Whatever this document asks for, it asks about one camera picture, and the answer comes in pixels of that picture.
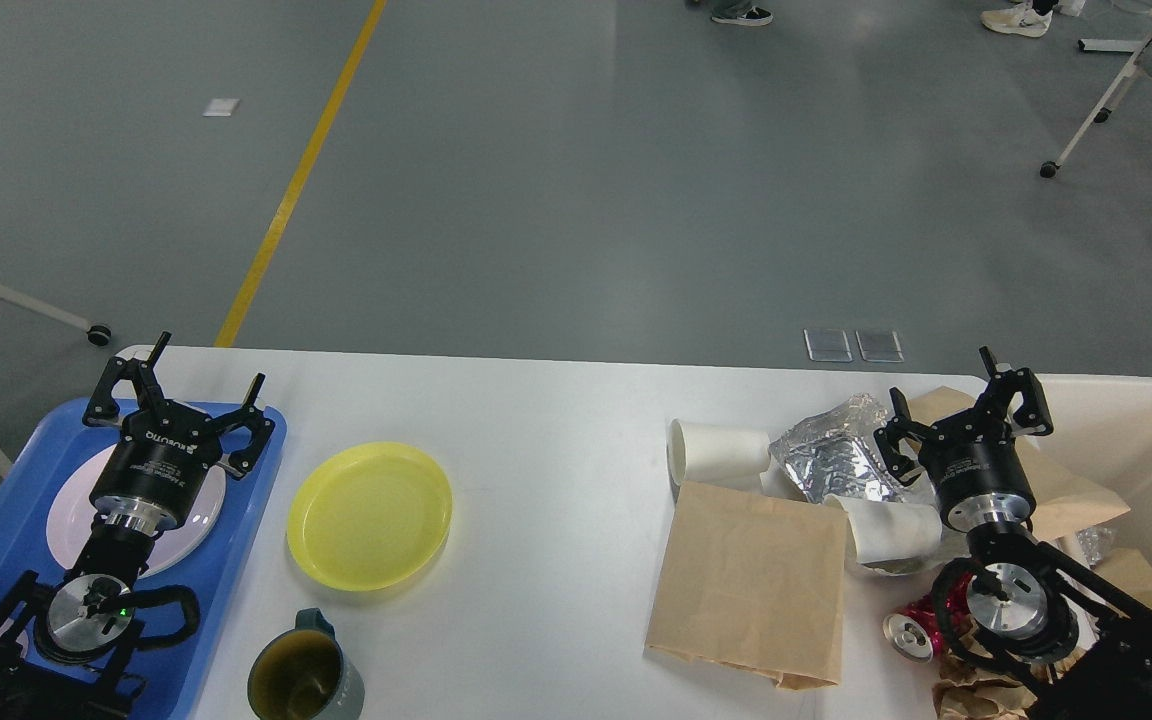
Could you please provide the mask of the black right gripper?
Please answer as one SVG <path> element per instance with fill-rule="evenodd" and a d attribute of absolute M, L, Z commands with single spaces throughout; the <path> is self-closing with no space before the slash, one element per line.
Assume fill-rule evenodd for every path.
<path fill-rule="evenodd" d="M 890 419 L 874 430 L 874 444 L 887 473 L 911 487 L 927 470 L 940 520 L 952 530 L 973 530 L 991 521 L 1024 523 L 1037 502 L 1021 465 L 1016 439 L 1051 435 L 1053 419 L 1043 384 L 1032 369 L 996 361 L 979 347 L 987 382 L 973 406 L 946 419 L 946 435 L 914 419 L 908 397 L 890 388 Z M 901 450 L 920 446 L 920 461 Z"/>

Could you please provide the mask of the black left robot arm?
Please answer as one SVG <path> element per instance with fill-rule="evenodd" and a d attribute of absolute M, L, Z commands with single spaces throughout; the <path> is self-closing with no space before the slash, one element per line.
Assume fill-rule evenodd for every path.
<path fill-rule="evenodd" d="M 259 406 L 257 374 L 241 406 L 212 416 L 166 397 L 156 364 L 114 357 L 86 410 L 86 427 L 116 429 L 90 495 L 90 537 L 59 582 L 26 570 L 0 601 L 0 719 L 126 719 L 145 687 L 128 669 L 137 653 L 194 637 L 204 611 L 188 585 L 143 588 L 156 541 L 182 528 L 219 470 L 242 479 L 276 424 Z M 132 691 L 119 685 L 132 682 Z"/>

